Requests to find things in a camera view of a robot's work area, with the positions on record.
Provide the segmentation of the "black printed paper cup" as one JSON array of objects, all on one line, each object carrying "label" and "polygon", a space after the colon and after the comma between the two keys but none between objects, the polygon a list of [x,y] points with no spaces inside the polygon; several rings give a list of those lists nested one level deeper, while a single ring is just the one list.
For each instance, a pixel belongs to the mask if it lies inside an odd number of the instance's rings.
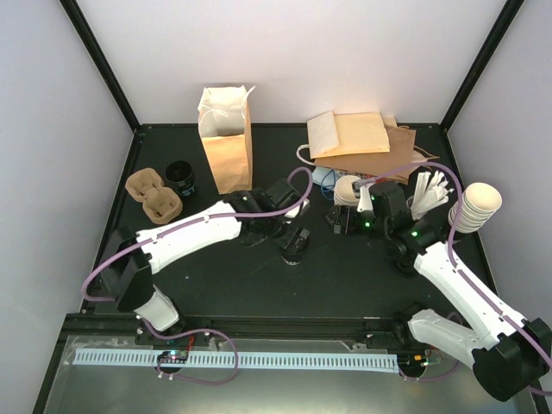
[{"label": "black printed paper cup", "polygon": [[170,163],[165,170],[169,185],[182,197],[189,197],[195,192],[195,176],[192,165],[185,160]]}]

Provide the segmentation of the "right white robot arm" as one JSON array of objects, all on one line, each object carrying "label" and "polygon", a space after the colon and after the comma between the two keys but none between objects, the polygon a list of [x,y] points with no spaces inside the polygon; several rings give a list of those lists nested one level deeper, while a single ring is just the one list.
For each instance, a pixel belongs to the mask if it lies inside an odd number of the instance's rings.
[{"label": "right white robot arm", "polygon": [[336,192],[351,191],[353,205],[336,204],[327,214],[338,235],[382,241],[402,273],[425,277],[465,318],[455,323],[432,309],[414,310],[392,326],[403,348],[417,342],[440,349],[470,368],[482,388],[506,401],[551,369],[551,329],[505,304],[455,254],[444,234],[424,219],[413,220],[397,183],[340,179]]}]

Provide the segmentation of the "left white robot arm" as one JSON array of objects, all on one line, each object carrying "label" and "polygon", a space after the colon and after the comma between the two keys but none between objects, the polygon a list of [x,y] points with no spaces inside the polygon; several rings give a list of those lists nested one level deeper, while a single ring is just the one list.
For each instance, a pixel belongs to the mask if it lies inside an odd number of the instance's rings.
[{"label": "left white robot arm", "polygon": [[103,252],[99,277],[118,311],[135,313],[164,343],[177,343],[185,323],[154,275],[203,248],[234,239],[246,245],[271,240],[286,262],[297,264],[310,233],[293,221],[308,205],[306,195],[280,179],[265,191],[234,191],[196,215],[158,228],[117,229]]}]

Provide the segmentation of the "single white paper cup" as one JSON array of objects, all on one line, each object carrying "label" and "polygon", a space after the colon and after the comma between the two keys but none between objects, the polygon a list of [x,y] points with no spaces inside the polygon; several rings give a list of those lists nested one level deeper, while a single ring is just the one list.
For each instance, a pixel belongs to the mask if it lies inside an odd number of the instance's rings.
[{"label": "single white paper cup", "polygon": [[281,250],[281,257],[284,263],[290,266],[298,265],[304,258],[305,248],[287,248]]}]

